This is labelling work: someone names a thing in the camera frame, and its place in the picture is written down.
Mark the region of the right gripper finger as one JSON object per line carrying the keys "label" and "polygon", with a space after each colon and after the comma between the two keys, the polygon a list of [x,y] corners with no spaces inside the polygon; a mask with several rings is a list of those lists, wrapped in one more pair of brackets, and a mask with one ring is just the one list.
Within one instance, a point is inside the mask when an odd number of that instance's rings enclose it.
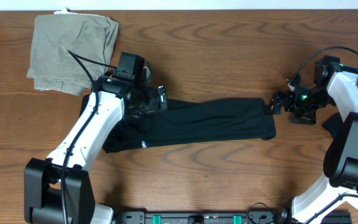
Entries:
{"label": "right gripper finger", "polygon": [[281,108],[283,105],[283,92],[278,91],[273,94],[269,104],[265,107],[265,114],[281,114]]}
{"label": "right gripper finger", "polygon": [[289,122],[293,124],[314,125],[316,124],[316,114],[315,113],[304,114],[304,115],[293,114],[290,117]]}

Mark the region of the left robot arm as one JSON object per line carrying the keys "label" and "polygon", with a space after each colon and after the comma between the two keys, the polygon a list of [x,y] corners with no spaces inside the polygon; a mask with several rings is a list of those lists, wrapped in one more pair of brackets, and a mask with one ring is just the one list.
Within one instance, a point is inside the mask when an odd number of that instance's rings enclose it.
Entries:
{"label": "left robot arm", "polygon": [[46,159],[24,169],[27,223],[112,223],[112,207],[96,203],[90,181],[99,151],[112,128],[127,116],[167,109],[164,86],[101,76],[66,138]]}

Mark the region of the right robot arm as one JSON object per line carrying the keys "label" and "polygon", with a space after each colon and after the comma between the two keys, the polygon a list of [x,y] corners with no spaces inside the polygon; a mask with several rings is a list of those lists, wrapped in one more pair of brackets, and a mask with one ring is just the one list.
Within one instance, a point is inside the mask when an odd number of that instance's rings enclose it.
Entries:
{"label": "right robot arm", "polygon": [[277,223],[321,223],[331,211],[347,202],[358,209],[358,68],[329,62],[315,65],[316,87],[300,88],[300,77],[289,82],[291,90],[276,92],[268,112],[291,112],[297,123],[315,123],[315,112],[328,104],[337,107],[342,125],[323,162],[323,174],[290,208],[283,209]]}

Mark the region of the black polo shirt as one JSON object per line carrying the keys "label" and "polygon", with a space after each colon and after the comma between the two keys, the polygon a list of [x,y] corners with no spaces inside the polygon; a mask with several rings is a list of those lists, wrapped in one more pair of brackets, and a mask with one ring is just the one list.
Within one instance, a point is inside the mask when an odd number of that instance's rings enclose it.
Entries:
{"label": "black polo shirt", "polygon": [[273,116],[261,98],[204,103],[169,100],[168,109],[120,120],[103,143],[107,153],[138,148],[276,136]]}

